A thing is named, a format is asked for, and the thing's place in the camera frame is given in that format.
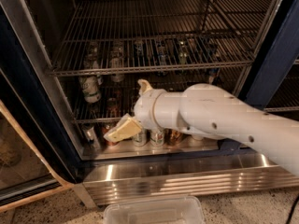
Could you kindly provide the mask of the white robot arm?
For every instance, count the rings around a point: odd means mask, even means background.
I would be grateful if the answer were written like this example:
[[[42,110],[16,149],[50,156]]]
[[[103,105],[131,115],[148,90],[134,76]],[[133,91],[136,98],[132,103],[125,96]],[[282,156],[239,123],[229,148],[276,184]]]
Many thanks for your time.
[[[232,139],[299,175],[299,122],[266,113],[207,83],[183,92],[154,89],[138,81],[134,114],[124,115],[104,138],[120,142],[147,130],[172,129],[211,139]]]

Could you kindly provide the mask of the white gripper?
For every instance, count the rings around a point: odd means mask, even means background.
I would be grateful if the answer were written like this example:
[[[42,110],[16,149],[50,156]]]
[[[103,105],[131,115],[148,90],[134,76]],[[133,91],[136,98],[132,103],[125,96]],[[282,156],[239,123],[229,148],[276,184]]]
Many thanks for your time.
[[[104,134],[108,142],[118,143],[124,139],[140,133],[145,129],[162,129],[163,112],[165,111],[163,98],[165,90],[153,89],[146,79],[137,81],[140,97],[135,103],[132,117],[125,114],[115,127]]]

